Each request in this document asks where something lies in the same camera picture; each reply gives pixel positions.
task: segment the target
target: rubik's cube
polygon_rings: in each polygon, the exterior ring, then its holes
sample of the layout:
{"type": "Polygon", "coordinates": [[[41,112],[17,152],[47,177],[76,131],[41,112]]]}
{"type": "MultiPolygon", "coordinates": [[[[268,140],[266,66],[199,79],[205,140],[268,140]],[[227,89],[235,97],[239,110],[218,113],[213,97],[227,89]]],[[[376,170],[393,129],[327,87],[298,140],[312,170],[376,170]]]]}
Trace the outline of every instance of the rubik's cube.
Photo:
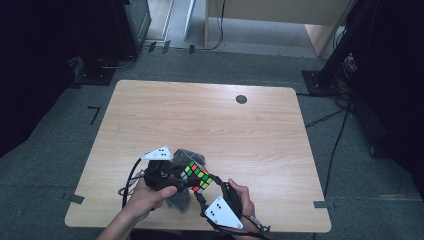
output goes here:
{"type": "Polygon", "coordinates": [[[188,166],[184,169],[184,171],[181,173],[181,177],[184,180],[187,180],[188,178],[192,177],[198,177],[200,178],[200,185],[194,186],[191,189],[199,194],[202,194],[202,192],[209,186],[209,184],[213,181],[212,178],[209,177],[208,172],[202,165],[198,164],[195,161],[191,161],[188,166]]]}

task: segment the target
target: black round hole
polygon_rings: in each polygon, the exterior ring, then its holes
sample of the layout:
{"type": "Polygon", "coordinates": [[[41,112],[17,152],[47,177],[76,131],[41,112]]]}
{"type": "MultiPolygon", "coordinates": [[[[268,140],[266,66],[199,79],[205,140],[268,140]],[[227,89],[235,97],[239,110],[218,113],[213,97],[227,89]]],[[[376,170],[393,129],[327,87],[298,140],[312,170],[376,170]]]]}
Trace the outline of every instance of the black round hole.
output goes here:
{"type": "Polygon", "coordinates": [[[247,102],[247,97],[244,95],[238,95],[236,101],[240,104],[245,104],[247,102]]]}

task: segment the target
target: black metal base plate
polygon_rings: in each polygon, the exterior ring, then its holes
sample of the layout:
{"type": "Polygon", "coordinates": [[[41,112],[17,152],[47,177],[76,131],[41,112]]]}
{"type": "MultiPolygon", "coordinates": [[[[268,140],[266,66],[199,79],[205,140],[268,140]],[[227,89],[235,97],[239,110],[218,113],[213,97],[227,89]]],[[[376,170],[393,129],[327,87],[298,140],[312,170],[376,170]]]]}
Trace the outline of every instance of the black metal base plate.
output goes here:
{"type": "Polygon", "coordinates": [[[318,76],[319,71],[307,71],[302,70],[303,80],[305,81],[306,88],[310,95],[315,96],[337,96],[341,95],[340,92],[331,88],[331,86],[323,86],[318,84],[316,76],[318,76]]]}
{"type": "Polygon", "coordinates": [[[87,74],[85,67],[82,66],[73,83],[109,86],[112,81],[113,74],[115,74],[114,68],[102,68],[95,74],[87,74]]]}

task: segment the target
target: wooden desk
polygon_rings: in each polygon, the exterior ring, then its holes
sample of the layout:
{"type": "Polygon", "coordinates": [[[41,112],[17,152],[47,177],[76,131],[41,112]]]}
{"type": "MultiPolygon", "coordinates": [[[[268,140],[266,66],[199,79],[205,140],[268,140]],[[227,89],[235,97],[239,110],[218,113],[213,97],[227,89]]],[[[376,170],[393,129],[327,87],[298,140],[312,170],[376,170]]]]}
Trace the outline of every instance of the wooden desk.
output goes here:
{"type": "MultiPolygon", "coordinates": [[[[66,224],[106,227],[135,161],[163,145],[201,153],[210,173],[248,185],[258,219],[272,231],[330,230],[327,209],[313,204],[324,199],[293,89],[129,80],[116,86],[76,189],[85,201],[71,203],[66,224]]],[[[211,230],[190,194],[184,214],[164,206],[137,227],[211,230]]],[[[204,192],[208,203],[220,194],[216,185],[204,192]]]]}
{"type": "MultiPolygon", "coordinates": [[[[221,17],[223,1],[206,0],[205,48],[208,47],[208,18],[221,17]]],[[[226,0],[224,18],[305,24],[314,50],[321,56],[355,2],[356,0],[226,0]]],[[[191,1],[190,17],[193,3],[195,0],[191,1]]]]}

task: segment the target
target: person's left hand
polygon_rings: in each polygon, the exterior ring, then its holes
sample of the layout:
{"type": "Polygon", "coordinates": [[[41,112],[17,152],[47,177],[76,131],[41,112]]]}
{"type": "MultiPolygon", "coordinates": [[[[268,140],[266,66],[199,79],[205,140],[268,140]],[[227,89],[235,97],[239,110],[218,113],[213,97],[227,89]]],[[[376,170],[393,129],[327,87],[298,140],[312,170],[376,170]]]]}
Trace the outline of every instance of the person's left hand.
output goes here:
{"type": "Polygon", "coordinates": [[[152,190],[146,186],[144,179],[140,178],[123,210],[138,222],[145,219],[152,209],[162,207],[163,200],[175,193],[177,193],[177,188],[174,186],[160,191],[152,190]]]}

